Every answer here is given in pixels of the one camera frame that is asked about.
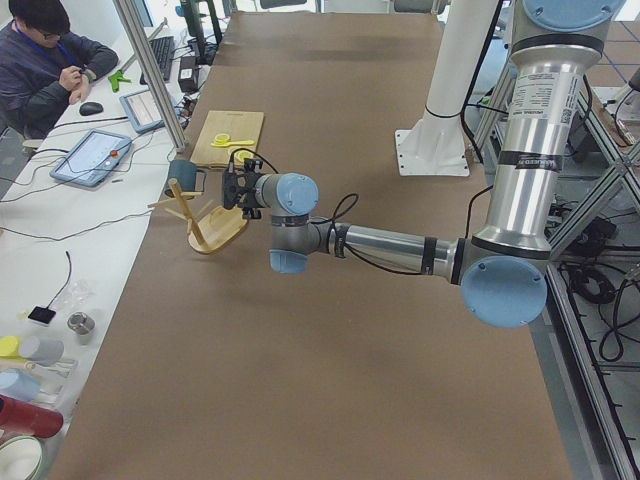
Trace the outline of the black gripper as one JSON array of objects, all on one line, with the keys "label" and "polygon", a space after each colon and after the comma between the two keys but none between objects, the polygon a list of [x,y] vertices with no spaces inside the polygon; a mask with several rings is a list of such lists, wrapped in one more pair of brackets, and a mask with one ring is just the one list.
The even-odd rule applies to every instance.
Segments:
[{"label": "black gripper", "polygon": [[261,173],[225,170],[222,174],[222,206],[226,210],[238,207],[242,210],[243,219],[261,219],[258,202],[257,183],[262,177]]}]

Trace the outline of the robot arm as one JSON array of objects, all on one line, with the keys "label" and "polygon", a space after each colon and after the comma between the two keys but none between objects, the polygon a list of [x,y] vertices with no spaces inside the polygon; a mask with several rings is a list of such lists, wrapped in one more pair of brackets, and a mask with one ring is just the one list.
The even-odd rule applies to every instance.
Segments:
[{"label": "robot arm", "polygon": [[235,15],[221,73],[267,116],[265,167],[248,185],[270,222],[226,256],[214,321],[458,312],[450,293],[478,258],[504,266],[485,289],[489,321],[518,326],[541,311],[546,285],[533,260],[461,235],[481,170],[396,167],[393,128],[416,119],[441,40],[429,15]]}]

